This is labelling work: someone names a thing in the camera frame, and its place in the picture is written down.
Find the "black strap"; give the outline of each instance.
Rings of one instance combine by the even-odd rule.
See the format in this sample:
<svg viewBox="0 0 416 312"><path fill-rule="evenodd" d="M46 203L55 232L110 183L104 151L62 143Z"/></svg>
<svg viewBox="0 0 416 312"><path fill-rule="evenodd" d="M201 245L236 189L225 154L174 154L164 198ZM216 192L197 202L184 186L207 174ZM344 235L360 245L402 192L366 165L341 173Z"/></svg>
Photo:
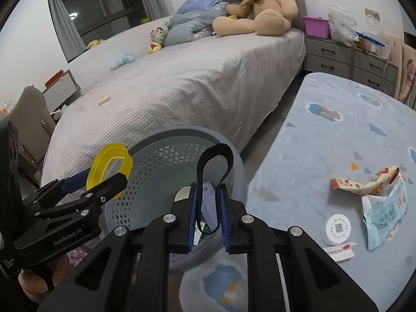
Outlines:
<svg viewBox="0 0 416 312"><path fill-rule="evenodd" d="M227 171L222 176L220 182L217 184L215 190L215 209L217 212L217 226L210 232L205 232L201 229L201 208L202 208L202 193L203 193L203 174L204 169L207 163L217 156L223 156L227 160ZM205 235L212 235L215 233L221 225L221 208L220 208L220 185L225 180L225 178L230 173L232 166L234 165L234 155L232 154L231 148L225 144L220 143L215 146L209 147L205 150L198 159L196 165L196 182L197 182L197 192L196 192L196 222L198 230Z"/></svg>

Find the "silver bolt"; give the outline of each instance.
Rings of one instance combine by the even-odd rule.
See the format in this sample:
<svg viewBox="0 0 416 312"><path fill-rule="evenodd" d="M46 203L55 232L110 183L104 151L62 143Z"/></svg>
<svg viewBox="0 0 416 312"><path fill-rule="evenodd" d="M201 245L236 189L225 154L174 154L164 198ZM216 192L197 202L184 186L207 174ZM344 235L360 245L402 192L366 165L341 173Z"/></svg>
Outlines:
<svg viewBox="0 0 416 312"><path fill-rule="evenodd" d="M245 214L244 216L241 217L241 220L243 221L243 223L251 224L254 222L254 217L248 214Z"/></svg>
<svg viewBox="0 0 416 312"><path fill-rule="evenodd" d="M114 229L114 234L115 234L116 236L122 236L122 235L125 235L125 234L126 234L126 232L127 232L127 229L126 229L124 226L117 226L117 227Z"/></svg>
<svg viewBox="0 0 416 312"><path fill-rule="evenodd" d="M163 220L164 220L166 223L172 223L172 222L174 222L174 221L175 221L175 219L176 219L176 216L175 216L175 215L173 215L173 214L171 214L171 213L168 213L167 215L163 216Z"/></svg>
<svg viewBox="0 0 416 312"><path fill-rule="evenodd" d="M294 236L300 236L303 233L303 231L300 227L294 226L290 228L290 233Z"/></svg>

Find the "pink storage bin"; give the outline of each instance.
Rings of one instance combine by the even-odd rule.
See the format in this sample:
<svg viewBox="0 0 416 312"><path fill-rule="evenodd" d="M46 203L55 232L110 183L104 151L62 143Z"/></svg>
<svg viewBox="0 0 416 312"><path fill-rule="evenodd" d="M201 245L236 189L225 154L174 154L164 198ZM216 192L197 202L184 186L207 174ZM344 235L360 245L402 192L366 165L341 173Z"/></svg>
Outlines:
<svg viewBox="0 0 416 312"><path fill-rule="evenodd" d="M310 37L329 39L329 22L324 18L303 16L306 35Z"/></svg>

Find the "bed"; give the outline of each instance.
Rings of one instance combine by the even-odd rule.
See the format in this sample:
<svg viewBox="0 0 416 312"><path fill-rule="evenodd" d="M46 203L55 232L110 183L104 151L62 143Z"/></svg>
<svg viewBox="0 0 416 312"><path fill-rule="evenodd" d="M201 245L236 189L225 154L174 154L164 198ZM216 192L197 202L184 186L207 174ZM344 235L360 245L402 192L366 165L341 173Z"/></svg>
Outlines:
<svg viewBox="0 0 416 312"><path fill-rule="evenodd" d="M90 167L106 144L129 148L166 127L206 127L242 151L302 67L305 6L297 3L300 15L283 36L208 37L166 47L84 87L55 128L42 185ZM105 95L110 101L98 106Z"/></svg>

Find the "plush toy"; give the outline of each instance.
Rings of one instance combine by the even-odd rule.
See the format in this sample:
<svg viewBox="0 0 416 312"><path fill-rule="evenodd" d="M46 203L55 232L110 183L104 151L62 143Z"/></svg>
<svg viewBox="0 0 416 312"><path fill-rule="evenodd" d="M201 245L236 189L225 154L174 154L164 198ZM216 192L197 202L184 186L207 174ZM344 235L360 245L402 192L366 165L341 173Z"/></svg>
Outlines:
<svg viewBox="0 0 416 312"><path fill-rule="evenodd" d="M111 70L116 70L125 64L133 63L135 60L133 54L125 54L115 62L114 67L111 67Z"/></svg>
<svg viewBox="0 0 416 312"><path fill-rule="evenodd" d="M94 48L96 45L99 45L100 43L103 43L103 42L105 42L105 40L94 40L88 43L87 47L91 49L91 48Z"/></svg>
<svg viewBox="0 0 416 312"><path fill-rule="evenodd" d="M165 40L165 37L169 33L170 25L171 24L169 21L165 21L163 22L163 25L157 27L156 29L152 29L150 31L150 40L152 41L152 43L147 49L149 54L155 53L156 51L159 51L162 49L162 43Z"/></svg>
<svg viewBox="0 0 416 312"><path fill-rule="evenodd" d="M236 15L239 20L220 16L214 20L213 28L220 36L253 32L279 36L290 29L298 12L295 0L242 0L240 5L227 6L228 15Z"/></svg>

